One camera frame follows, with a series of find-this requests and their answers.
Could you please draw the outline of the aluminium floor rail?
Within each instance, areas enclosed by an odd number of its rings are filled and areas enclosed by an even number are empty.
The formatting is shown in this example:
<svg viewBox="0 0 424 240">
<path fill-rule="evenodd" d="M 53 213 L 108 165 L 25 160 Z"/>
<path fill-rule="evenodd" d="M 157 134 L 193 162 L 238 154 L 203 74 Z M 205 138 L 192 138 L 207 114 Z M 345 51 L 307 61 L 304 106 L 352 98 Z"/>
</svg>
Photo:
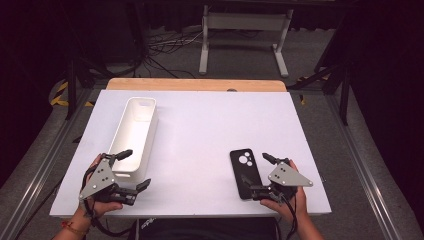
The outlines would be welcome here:
<svg viewBox="0 0 424 240">
<path fill-rule="evenodd" d="M 326 96 L 325 99 L 342 135 L 342 139 L 349 149 L 352 164 L 385 239 L 403 240 L 392 220 L 388 207 L 383 199 L 380 189 L 375 182 L 374 177 L 372 176 L 367 164 L 364 162 L 360 153 L 358 152 L 356 142 L 349 127 L 344 124 L 341 117 L 339 116 L 339 104 L 337 99 L 334 96 Z"/>
<path fill-rule="evenodd" d="M 60 183 L 82 136 L 97 90 L 82 90 L 77 110 L 67 116 L 55 106 L 40 133 L 0 188 L 0 240 L 49 240 L 60 219 L 49 215 Z"/>
</svg>

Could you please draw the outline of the person's left hand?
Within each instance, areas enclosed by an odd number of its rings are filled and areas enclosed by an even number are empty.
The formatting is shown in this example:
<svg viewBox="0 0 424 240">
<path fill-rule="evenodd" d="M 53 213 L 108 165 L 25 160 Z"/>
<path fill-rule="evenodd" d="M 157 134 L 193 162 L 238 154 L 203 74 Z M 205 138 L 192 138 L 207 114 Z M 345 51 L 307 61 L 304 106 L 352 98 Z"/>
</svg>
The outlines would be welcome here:
<svg viewBox="0 0 424 240">
<path fill-rule="evenodd" d="M 101 159 L 102 159 L 102 154 L 98 154 L 98 156 L 94 159 L 94 161 L 89 166 L 89 169 L 91 169 L 93 167 L 94 167 L 94 169 L 96 169 L 96 167 L 100 163 Z M 83 177 L 82 189 L 85 187 L 88 180 L 90 180 L 91 175 L 92 175 L 92 172 L 90 173 L 87 170 L 86 174 Z M 98 218 L 102 217 L 107 212 L 111 212 L 111 211 L 115 211 L 115 210 L 121 210 L 123 208 L 123 204 L 119 203 L 119 202 L 109 202 L 109 203 L 96 202 L 92 198 L 88 199 L 88 204 L 91 207 L 91 210 L 94 211 L 95 217 L 98 217 Z M 79 214 L 80 217 L 82 216 L 83 218 L 88 219 L 88 217 L 85 216 L 86 210 L 83 206 L 83 203 L 79 203 L 79 206 L 78 206 L 78 208 L 75 212 L 75 216 L 77 216 L 78 214 Z"/>
</svg>

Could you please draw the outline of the white plastic bin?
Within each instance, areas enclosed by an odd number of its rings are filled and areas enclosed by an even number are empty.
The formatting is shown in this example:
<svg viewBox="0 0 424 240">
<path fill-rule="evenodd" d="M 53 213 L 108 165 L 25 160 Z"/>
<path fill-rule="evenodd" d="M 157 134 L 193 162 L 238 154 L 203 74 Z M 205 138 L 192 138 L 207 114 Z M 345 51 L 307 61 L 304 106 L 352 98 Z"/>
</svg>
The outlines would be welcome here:
<svg viewBox="0 0 424 240">
<path fill-rule="evenodd" d="M 145 179 L 157 125 L 155 99 L 132 97 L 127 101 L 109 148 L 110 154 L 132 151 L 130 156 L 117 160 L 112 167 L 119 181 L 140 183 Z"/>
</svg>

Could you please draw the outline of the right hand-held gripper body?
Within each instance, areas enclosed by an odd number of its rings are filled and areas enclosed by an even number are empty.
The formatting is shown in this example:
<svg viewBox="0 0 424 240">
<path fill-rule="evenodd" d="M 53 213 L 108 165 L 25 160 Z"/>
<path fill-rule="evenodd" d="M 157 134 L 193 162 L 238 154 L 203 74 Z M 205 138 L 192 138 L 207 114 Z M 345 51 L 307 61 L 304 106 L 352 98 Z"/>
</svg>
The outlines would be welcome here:
<svg viewBox="0 0 424 240">
<path fill-rule="evenodd" d="M 253 199 L 269 199 L 275 202 L 289 202 L 299 187 L 312 187 L 313 182 L 290 166 L 288 158 L 276 158 L 278 164 L 268 175 L 270 184 L 253 186 Z"/>
</svg>

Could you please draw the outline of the person's right hand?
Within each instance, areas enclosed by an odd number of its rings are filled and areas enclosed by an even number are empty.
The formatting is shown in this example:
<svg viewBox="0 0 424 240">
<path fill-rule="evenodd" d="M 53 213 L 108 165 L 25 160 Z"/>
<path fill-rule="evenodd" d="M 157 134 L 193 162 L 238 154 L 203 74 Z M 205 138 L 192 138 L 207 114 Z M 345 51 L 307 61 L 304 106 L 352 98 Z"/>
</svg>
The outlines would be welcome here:
<svg viewBox="0 0 424 240">
<path fill-rule="evenodd" d="M 280 204 L 268 199 L 261 200 L 260 204 L 276 211 L 288 223 L 293 220 L 293 215 L 287 204 Z M 296 213 L 296 218 L 299 224 L 310 219 L 307 211 L 307 198 L 302 187 L 298 188 L 296 195 L 290 200 L 290 204 Z"/>
</svg>

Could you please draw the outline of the white metal stand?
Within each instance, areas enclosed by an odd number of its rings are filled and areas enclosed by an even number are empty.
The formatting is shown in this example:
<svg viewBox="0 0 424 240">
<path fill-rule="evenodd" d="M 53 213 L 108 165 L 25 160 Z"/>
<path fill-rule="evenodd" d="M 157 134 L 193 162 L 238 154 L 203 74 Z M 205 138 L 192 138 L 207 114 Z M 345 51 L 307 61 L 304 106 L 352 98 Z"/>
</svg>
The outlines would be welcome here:
<svg viewBox="0 0 424 240">
<path fill-rule="evenodd" d="M 209 30 L 253 30 L 278 31 L 280 38 L 272 45 L 275 60 L 283 78 L 289 76 L 282 54 L 283 45 L 292 20 L 293 10 L 284 14 L 251 14 L 251 13 L 218 13 L 211 12 L 208 5 L 203 7 L 202 48 L 199 62 L 199 73 L 205 75 L 208 69 Z"/>
</svg>

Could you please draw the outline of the black metal stand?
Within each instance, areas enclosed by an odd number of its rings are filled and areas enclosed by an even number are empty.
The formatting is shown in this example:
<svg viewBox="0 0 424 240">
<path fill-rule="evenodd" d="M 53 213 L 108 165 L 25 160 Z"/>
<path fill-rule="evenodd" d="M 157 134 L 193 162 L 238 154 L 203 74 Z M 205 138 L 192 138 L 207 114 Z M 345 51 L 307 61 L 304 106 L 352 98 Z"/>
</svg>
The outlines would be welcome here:
<svg viewBox="0 0 424 240">
<path fill-rule="evenodd" d="M 326 82 L 321 87 L 321 91 L 325 95 L 333 95 L 338 88 L 341 88 L 338 112 L 342 123 L 347 126 L 347 108 L 351 80 L 351 66 L 349 63 L 337 64 L 327 67 L 324 70 L 319 70 L 317 73 L 307 78 L 303 78 L 301 81 L 297 81 L 293 85 L 289 85 L 287 89 L 301 90 L 324 77 L 328 77 Z"/>
<path fill-rule="evenodd" d="M 95 84 L 94 74 L 91 73 L 91 70 L 97 71 L 101 77 L 106 79 L 115 77 L 106 67 L 92 62 L 87 58 L 78 57 L 70 59 L 66 71 L 66 80 L 68 83 L 67 120 L 70 120 L 77 110 L 77 83 L 80 83 L 85 89 L 92 88 Z"/>
</svg>

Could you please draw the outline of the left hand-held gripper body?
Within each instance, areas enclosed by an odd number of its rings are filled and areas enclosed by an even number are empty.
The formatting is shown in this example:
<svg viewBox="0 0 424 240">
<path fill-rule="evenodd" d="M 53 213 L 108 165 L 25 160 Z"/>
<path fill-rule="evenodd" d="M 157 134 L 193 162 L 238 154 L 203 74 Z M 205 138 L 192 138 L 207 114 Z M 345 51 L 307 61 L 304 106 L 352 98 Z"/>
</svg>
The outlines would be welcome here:
<svg viewBox="0 0 424 240">
<path fill-rule="evenodd" d="M 108 203 L 119 202 L 126 205 L 135 203 L 138 192 L 134 189 L 121 188 L 117 178 L 112 171 L 116 161 L 116 154 L 102 154 L 102 159 L 96 169 L 91 168 L 91 178 L 81 190 L 79 199 L 81 201 L 92 198 L 95 201 Z"/>
</svg>

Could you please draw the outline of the black phone case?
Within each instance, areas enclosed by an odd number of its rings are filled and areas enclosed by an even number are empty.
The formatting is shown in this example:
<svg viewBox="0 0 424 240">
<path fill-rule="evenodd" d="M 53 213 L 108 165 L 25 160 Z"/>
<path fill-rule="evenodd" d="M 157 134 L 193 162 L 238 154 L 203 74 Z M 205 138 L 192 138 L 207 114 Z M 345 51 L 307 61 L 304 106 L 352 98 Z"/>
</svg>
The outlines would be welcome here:
<svg viewBox="0 0 424 240">
<path fill-rule="evenodd" d="M 252 185 L 262 184 L 252 150 L 249 148 L 233 150 L 230 152 L 230 161 L 239 197 L 242 200 L 251 199 L 251 190 L 249 189 L 249 185 L 243 182 L 243 177 L 246 177 Z"/>
</svg>

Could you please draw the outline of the person's dark clothing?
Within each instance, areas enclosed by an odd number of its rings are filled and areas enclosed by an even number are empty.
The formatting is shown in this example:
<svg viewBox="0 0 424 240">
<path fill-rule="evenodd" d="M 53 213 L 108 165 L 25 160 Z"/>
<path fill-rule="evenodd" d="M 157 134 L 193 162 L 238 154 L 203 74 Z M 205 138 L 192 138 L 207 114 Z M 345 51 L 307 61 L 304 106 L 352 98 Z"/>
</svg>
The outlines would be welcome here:
<svg viewBox="0 0 424 240">
<path fill-rule="evenodd" d="M 281 240 L 273 217 L 155 219 L 134 240 Z"/>
</svg>

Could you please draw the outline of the yellow black hazard tape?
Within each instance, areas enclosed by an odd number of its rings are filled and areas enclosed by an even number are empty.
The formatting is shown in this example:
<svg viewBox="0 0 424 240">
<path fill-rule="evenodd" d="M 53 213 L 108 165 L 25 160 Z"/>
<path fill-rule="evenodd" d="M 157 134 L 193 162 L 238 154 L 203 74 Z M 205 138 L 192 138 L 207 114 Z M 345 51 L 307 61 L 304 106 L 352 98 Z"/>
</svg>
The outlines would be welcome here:
<svg viewBox="0 0 424 240">
<path fill-rule="evenodd" d="M 58 87 L 53 98 L 50 100 L 52 106 L 66 106 L 68 107 L 70 102 L 64 98 L 64 94 L 68 90 L 68 82 L 64 80 Z"/>
</svg>

